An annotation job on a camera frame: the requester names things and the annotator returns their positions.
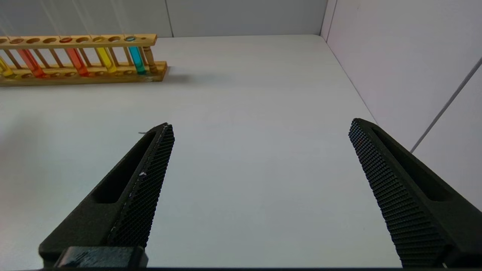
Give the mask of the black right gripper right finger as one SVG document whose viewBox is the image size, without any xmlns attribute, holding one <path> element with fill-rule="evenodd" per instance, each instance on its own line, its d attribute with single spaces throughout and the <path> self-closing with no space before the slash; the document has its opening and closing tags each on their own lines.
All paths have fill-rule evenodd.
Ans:
<svg viewBox="0 0 482 271">
<path fill-rule="evenodd" d="M 403 268 L 481 268 L 477 207 L 374 123 L 353 119 L 348 137 Z"/>
</svg>

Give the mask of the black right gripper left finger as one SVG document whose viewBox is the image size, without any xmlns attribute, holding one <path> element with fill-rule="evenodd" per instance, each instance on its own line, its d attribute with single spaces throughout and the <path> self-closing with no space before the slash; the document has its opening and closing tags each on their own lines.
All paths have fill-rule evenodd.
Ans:
<svg viewBox="0 0 482 271">
<path fill-rule="evenodd" d="M 69 247 L 146 248 L 174 143 L 172 125 L 150 129 L 39 245 L 43 263 Z"/>
</svg>

